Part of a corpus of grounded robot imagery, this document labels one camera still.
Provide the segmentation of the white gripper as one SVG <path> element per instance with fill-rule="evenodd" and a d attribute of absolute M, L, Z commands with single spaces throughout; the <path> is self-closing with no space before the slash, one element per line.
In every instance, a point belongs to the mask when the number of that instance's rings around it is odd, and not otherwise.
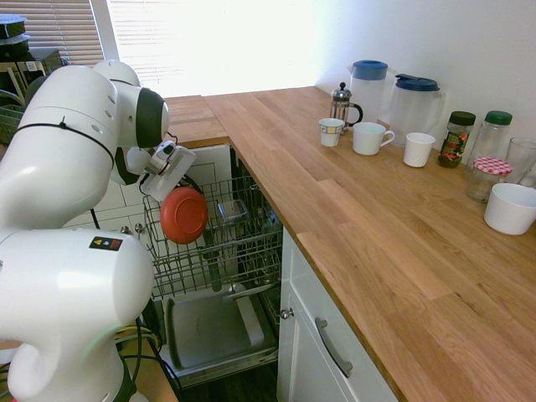
<path fill-rule="evenodd" d="M 149 176 L 144 181 L 144 193 L 162 202 L 178 184 L 204 194 L 199 185 L 185 174 L 196 158 L 197 155 L 186 147 L 162 143 L 145 167 Z"/>

